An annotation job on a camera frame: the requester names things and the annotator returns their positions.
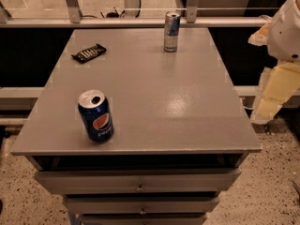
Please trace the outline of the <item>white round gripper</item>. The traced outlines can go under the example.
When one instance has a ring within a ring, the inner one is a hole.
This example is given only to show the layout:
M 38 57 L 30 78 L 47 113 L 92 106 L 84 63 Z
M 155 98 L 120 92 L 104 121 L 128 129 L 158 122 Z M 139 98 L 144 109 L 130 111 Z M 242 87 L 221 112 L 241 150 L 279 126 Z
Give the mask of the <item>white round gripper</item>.
M 268 53 L 278 61 L 265 67 L 254 98 L 250 121 L 265 125 L 300 88 L 300 0 L 287 0 L 270 22 L 252 34 L 248 43 L 267 44 Z

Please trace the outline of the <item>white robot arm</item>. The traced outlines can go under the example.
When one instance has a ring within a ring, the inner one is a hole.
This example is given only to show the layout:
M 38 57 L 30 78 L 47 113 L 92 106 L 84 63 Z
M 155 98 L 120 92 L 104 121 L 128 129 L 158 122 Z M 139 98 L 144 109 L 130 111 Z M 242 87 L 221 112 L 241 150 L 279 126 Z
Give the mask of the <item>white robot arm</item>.
M 275 67 L 263 69 L 250 116 L 252 123 L 265 125 L 300 88 L 300 0 L 286 0 L 248 43 L 266 45 L 277 59 Z

